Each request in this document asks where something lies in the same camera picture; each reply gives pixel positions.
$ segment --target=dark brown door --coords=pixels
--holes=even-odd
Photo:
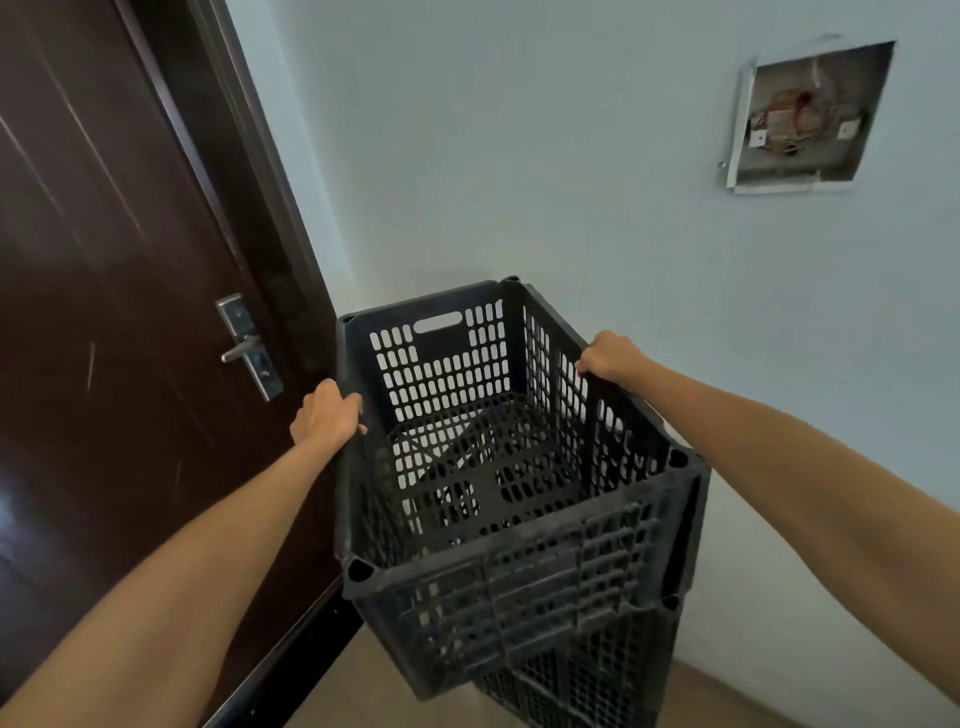
[[[108,0],[0,0],[0,703],[124,573],[289,447],[214,303],[244,279]],[[282,352],[272,352],[274,356]],[[222,700],[334,578],[315,489]]]

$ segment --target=floor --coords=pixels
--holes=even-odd
[[[472,685],[419,703],[363,627],[286,728],[521,728]],[[797,728],[683,663],[674,663],[657,728]]]

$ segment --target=black plastic crate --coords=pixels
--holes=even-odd
[[[337,336],[370,429],[338,461],[344,594],[418,698],[688,588],[708,467],[576,375],[586,343],[531,286],[344,316]]]
[[[653,728],[680,624],[680,600],[477,679],[533,728]]]

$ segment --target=door handle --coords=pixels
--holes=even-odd
[[[276,373],[274,362],[267,353],[263,340],[256,332],[243,297],[239,293],[227,296],[217,302],[217,310],[236,342],[236,346],[220,354],[220,360],[229,364],[231,361],[243,359],[263,399],[272,400],[283,391],[283,382]]]
[[[246,356],[251,349],[255,347],[262,347],[263,343],[260,341],[260,337],[256,334],[249,335],[246,339],[237,344],[233,349],[228,349],[222,354],[220,354],[220,360],[224,364],[229,364],[231,361],[235,361],[239,358]]]

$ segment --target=left hand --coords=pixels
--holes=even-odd
[[[367,434],[360,425],[363,401],[358,394],[342,397],[337,382],[324,379],[317,389],[303,398],[303,407],[290,425],[290,434],[297,445],[316,443],[336,452],[354,432]]]

